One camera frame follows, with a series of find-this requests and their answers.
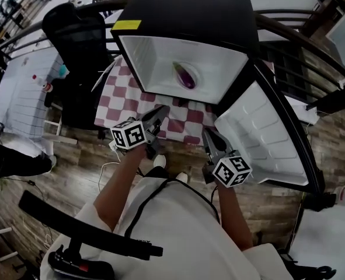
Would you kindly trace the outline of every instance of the human arm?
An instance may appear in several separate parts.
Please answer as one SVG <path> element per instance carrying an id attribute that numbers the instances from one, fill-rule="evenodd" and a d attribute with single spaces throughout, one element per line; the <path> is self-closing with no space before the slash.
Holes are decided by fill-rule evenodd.
<path id="1" fill-rule="evenodd" d="M 112 231 L 123 212 L 137 168 L 144 156 L 144 144 L 129 151 L 93 203 L 98 217 Z"/>
<path id="2" fill-rule="evenodd" d="M 252 234 L 246 223 L 233 188 L 217 182 L 222 227 L 241 251 L 253 247 Z"/>

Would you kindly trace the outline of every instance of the pink and white checkered tablecloth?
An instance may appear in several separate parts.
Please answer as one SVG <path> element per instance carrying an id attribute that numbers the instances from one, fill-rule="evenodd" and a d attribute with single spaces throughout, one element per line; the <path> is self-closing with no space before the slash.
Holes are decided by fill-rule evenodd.
<path id="1" fill-rule="evenodd" d="M 137 117 L 159 105 L 170 106 L 159 138 L 203 145 L 203 128 L 214 128 L 216 116 L 209 105 L 189 101 L 179 107 L 179 99 L 176 97 L 142 92 L 123 57 L 117 60 L 109 73 L 97 109 L 95 124 L 111 128 L 128 117 Z"/>

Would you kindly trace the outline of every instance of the white box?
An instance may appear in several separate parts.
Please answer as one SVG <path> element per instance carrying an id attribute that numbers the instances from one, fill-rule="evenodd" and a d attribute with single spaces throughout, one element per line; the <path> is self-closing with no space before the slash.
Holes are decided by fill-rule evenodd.
<path id="1" fill-rule="evenodd" d="M 251 167 L 241 156 L 234 156 L 220 159 L 212 174 L 230 188 L 242 184 L 251 172 Z"/>
<path id="2" fill-rule="evenodd" d="M 110 130 L 118 148 L 132 149 L 147 141 L 144 126 L 140 121 L 123 121 Z"/>
<path id="3" fill-rule="evenodd" d="M 218 104 L 242 70 L 248 56 L 215 45 L 166 37 L 120 36 L 146 92 Z M 194 89 L 178 81 L 173 62 L 197 75 Z"/>

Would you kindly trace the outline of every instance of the purple eggplant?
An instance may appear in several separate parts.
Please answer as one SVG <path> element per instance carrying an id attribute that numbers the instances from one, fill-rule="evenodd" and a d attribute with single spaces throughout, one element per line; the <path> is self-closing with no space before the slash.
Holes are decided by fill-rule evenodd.
<path id="1" fill-rule="evenodd" d="M 177 72 L 177 78 L 182 86 L 188 89 L 194 89 L 196 87 L 196 83 L 191 75 L 184 69 L 180 64 L 177 62 L 173 62 L 173 67 Z"/>

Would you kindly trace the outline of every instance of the black mesh chair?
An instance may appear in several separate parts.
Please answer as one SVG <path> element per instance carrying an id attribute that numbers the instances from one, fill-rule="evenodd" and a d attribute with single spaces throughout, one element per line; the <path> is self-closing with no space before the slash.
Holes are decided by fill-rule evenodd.
<path id="1" fill-rule="evenodd" d="M 52 81 L 53 91 L 47 94 L 45 106 L 50 107 L 54 96 L 58 96 L 63 106 L 63 124 L 102 130 L 94 121 L 107 76 L 91 90 L 101 71 L 110 65 L 103 17 L 99 13 L 81 13 L 73 4 L 65 3 L 45 15 L 43 31 L 69 70 L 65 79 Z"/>

